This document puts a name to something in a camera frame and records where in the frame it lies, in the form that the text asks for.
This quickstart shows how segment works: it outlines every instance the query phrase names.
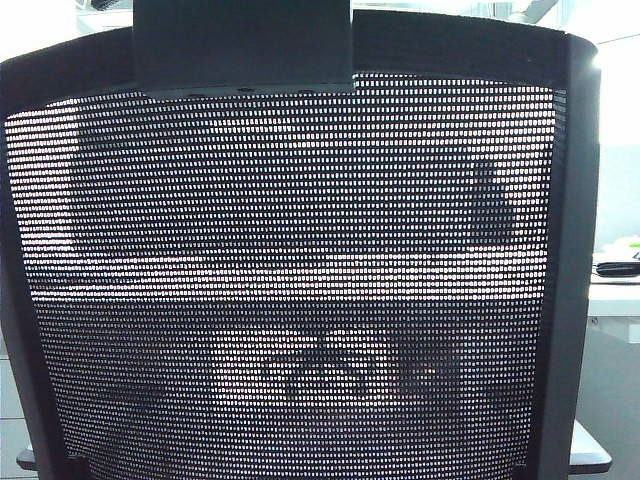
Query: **black mesh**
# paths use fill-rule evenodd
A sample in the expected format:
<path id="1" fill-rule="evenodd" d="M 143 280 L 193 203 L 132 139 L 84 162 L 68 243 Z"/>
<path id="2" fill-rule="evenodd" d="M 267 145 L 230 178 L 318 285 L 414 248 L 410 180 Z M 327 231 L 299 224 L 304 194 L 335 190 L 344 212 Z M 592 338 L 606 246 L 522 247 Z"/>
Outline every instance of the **black mesh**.
<path id="1" fill-rule="evenodd" d="M 66 442 L 96 479 L 526 461 L 562 93 L 356 84 L 6 122 Z"/>

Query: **office chair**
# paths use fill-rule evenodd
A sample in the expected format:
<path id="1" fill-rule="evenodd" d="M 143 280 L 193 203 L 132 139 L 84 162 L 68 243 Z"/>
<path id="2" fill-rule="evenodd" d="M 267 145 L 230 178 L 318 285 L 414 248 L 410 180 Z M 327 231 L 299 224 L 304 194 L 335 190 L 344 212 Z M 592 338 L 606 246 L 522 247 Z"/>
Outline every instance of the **office chair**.
<path id="1" fill-rule="evenodd" d="M 595 49 L 378 10 L 347 39 L 348 2 L 309 3 L 340 28 L 257 15 L 251 65 L 186 10 L 167 28 L 215 69 L 149 24 L 0 65 L 1 320 L 41 479 L 566 477 Z M 326 48 L 270 50 L 285 21 Z"/>

